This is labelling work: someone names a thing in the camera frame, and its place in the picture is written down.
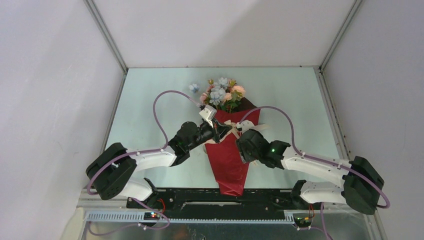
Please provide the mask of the blue flower stem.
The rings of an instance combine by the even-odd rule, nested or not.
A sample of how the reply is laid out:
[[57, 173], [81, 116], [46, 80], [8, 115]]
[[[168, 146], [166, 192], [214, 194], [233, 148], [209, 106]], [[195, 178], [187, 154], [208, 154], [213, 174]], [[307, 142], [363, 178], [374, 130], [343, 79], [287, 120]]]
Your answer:
[[229, 86], [230, 81], [226, 77], [220, 77], [217, 81], [214, 81], [210, 87], [208, 103], [213, 106], [222, 105]]

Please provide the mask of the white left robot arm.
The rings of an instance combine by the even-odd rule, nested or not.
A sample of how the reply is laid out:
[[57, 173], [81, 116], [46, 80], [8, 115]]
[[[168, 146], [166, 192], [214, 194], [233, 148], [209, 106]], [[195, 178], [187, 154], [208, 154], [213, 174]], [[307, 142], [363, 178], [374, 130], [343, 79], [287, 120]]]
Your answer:
[[188, 121], [181, 125], [165, 148], [130, 151], [120, 142], [110, 145], [86, 169], [89, 178], [87, 193], [102, 200], [125, 196], [138, 200], [145, 208], [158, 202], [158, 191], [148, 179], [134, 178], [134, 174], [152, 168], [174, 167], [190, 157], [191, 150], [206, 142], [220, 143], [232, 126], [213, 120], [200, 125]]

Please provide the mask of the pink rose stem with blue bud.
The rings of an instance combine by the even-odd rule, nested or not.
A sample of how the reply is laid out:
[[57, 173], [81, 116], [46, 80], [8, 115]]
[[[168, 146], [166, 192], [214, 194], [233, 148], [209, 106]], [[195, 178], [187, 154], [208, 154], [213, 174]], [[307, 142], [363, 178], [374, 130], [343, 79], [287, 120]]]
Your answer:
[[200, 87], [199, 87], [199, 85], [198, 85], [198, 84], [196, 84], [196, 83], [192, 83], [192, 84], [190, 84], [190, 85], [188, 86], [188, 89], [189, 89], [189, 91], [190, 91], [191, 93], [195, 94], [195, 93], [197, 93], [197, 92], [200, 90]]

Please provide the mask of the red wrapping paper sheet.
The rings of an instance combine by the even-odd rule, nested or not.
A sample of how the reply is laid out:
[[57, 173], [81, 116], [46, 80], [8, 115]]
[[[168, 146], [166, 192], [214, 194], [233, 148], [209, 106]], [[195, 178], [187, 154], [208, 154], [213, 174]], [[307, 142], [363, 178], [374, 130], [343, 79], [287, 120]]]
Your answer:
[[[244, 115], [256, 106], [247, 98], [242, 98], [240, 105], [231, 113], [218, 110], [215, 118], [224, 123], [238, 123]], [[249, 165], [242, 162], [236, 146], [236, 136], [231, 133], [220, 143], [205, 144], [209, 163], [222, 195], [240, 197], [243, 195]]]

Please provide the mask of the cream ribbon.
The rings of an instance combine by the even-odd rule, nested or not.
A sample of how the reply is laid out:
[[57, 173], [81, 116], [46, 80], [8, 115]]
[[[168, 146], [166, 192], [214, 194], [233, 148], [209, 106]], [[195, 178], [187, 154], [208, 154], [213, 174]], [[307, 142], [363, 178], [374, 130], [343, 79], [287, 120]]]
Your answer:
[[247, 160], [242, 156], [236, 141], [248, 130], [261, 131], [269, 127], [267, 124], [255, 125], [250, 120], [238, 123], [230, 120], [219, 123], [214, 120], [211, 126], [212, 139], [203, 144], [203, 150], [212, 168], [230, 165], [237, 167], [239, 164], [246, 164]]

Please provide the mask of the peach rose stem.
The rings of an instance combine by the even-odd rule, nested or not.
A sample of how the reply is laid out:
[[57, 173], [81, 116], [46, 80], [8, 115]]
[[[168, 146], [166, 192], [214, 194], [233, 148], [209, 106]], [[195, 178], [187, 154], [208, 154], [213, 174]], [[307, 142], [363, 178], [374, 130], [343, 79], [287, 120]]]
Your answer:
[[227, 113], [234, 112], [241, 104], [241, 100], [245, 97], [245, 94], [245, 89], [241, 85], [238, 85], [235, 79], [229, 79], [220, 109]]

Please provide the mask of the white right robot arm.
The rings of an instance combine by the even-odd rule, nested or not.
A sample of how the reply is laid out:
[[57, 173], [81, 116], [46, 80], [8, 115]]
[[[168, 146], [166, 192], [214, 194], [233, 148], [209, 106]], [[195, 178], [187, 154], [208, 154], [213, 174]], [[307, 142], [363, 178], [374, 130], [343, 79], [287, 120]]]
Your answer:
[[295, 183], [290, 201], [297, 209], [331, 203], [348, 205], [361, 214], [373, 215], [378, 208], [384, 180], [364, 157], [345, 160], [307, 156], [290, 143], [268, 142], [254, 129], [244, 132], [235, 144], [243, 163], [259, 161], [268, 168], [298, 171], [323, 180], [301, 179]]

